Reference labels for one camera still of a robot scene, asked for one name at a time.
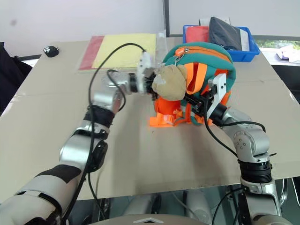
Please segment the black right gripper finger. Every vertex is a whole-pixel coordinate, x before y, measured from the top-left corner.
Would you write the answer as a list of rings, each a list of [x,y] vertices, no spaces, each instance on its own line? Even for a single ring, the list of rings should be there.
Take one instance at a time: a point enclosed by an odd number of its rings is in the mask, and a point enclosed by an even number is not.
[[[199,117],[203,117],[203,116],[204,116],[204,108],[203,108],[202,106],[194,105],[194,106],[192,106],[191,111],[192,111],[195,115],[197,115],[197,116],[199,116]]]
[[[195,96],[193,95],[188,95],[186,94],[185,95],[185,100],[190,103],[191,105],[195,106],[203,106],[204,105],[204,102],[198,98],[196,98]]]

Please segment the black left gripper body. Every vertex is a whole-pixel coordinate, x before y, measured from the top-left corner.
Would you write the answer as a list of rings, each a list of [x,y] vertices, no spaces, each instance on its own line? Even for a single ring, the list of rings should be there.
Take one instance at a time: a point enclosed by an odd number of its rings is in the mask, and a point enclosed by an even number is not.
[[[145,85],[146,85],[146,93],[151,95],[152,100],[158,99],[158,94],[153,90],[152,84],[154,82],[154,78],[156,77],[156,74],[152,72],[149,76],[145,77]]]

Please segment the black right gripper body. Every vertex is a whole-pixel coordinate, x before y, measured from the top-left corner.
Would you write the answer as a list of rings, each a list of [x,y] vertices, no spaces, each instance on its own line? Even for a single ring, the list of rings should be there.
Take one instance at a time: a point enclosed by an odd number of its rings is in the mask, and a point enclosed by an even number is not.
[[[200,96],[199,99],[202,103],[202,111],[201,115],[203,117],[207,118],[215,118],[215,88],[207,88],[204,90]]]

